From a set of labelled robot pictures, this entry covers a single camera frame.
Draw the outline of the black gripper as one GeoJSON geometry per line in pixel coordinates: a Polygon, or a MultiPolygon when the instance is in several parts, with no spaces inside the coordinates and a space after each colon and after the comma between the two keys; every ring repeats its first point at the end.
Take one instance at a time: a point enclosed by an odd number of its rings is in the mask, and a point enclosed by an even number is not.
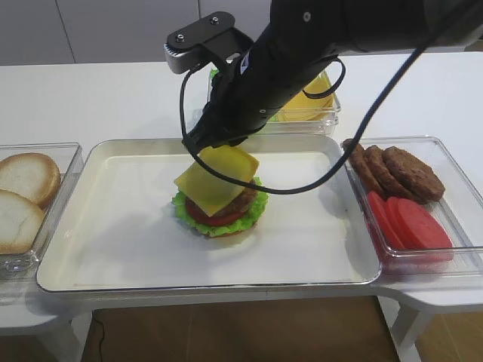
{"type": "Polygon", "coordinates": [[[262,129],[340,52],[335,40],[306,23],[271,22],[250,50],[220,79],[203,116],[189,132],[187,150],[237,146],[262,129]]]}

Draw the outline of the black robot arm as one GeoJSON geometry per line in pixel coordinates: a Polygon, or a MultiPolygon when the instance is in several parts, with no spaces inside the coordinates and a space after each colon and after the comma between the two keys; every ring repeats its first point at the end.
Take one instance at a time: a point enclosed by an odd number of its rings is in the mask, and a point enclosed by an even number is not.
{"type": "Polygon", "coordinates": [[[235,146],[344,52],[465,44],[482,32],[480,1],[274,1],[257,39],[217,11],[169,36],[191,69],[219,70],[201,118],[183,138],[194,152],[235,146]]]}

